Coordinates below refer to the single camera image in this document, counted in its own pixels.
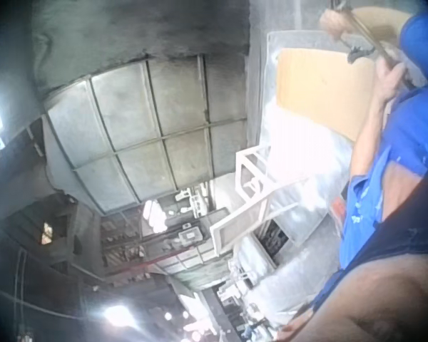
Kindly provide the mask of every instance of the ceiling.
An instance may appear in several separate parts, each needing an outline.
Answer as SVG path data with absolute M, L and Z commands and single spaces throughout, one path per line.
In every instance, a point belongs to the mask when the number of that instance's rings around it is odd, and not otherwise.
M 241 55 L 128 64 L 83 78 L 45 105 L 102 214 L 232 172 L 246 147 Z

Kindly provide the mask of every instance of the hand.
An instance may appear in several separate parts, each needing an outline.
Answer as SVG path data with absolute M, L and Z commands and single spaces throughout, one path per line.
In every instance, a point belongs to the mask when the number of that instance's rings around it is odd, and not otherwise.
M 344 32 L 351 32 L 349 21 L 343 14 L 331 9 L 325 10 L 320 18 L 320 27 L 328 32 L 336 41 L 341 38 Z
M 383 57 L 379 57 L 376 62 L 376 81 L 374 95 L 380 101 L 388 102 L 393 99 L 398 92 L 401 81 L 406 73 L 404 63 L 398 63 L 391 69 Z

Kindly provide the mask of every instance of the concrete wall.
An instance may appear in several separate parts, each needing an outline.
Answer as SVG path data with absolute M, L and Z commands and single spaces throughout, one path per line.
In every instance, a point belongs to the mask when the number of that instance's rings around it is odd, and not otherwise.
M 418 0 L 351 0 L 352 7 L 383 6 L 416 13 Z M 319 18 L 328 7 L 320 0 L 250 0 L 250 50 L 248 59 L 248 145 L 258 144 L 261 122 L 266 39 L 271 31 L 318 30 Z
M 42 114 L 32 65 L 31 0 L 0 1 L 0 114 L 5 143 Z
M 248 9 L 248 0 L 35 1 L 39 89 L 147 57 L 246 54 Z

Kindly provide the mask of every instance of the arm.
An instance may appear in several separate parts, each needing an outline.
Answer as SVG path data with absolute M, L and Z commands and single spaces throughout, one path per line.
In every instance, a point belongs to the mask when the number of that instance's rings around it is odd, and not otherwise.
M 350 162 L 350 179 L 354 176 L 366 175 L 370 171 L 380 144 L 385 106 L 396 96 L 405 72 L 403 63 L 390 70 L 383 58 L 377 60 L 377 77 L 370 111 L 354 145 Z
M 370 111 L 366 117 L 352 152 L 350 179 L 366 175 L 372 166 L 384 122 L 385 102 L 377 95 L 372 96 Z
M 380 40 L 398 45 L 398 38 L 411 14 L 385 9 L 380 7 L 360 7 L 352 13 L 371 31 L 372 35 Z M 354 33 L 355 29 L 349 21 L 333 10 L 326 10 L 320 19 L 321 27 L 335 39 L 339 39 L 344 32 Z

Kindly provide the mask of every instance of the metal structure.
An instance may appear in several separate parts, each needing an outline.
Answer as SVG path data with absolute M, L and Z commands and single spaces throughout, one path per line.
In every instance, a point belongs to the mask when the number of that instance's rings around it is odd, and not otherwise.
M 110 214 L 233 171 L 244 98 L 243 56 L 199 55 L 85 77 L 46 109 L 76 179 Z
M 283 207 L 272 207 L 273 196 L 288 185 L 307 179 L 304 175 L 298 178 L 277 180 L 269 170 L 269 164 L 263 157 L 263 151 L 268 146 L 257 146 L 236 153 L 235 189 L 245 200 L 245 204 L 234 213 L 228 215 L 210 227 L 214 241 L 215 252 L 219 255 L 231 249 L 234 243 L 256 230 L 267 221 L 298 206 L 292 202 Z M 248 181 L 243 172 L 252 175 Z

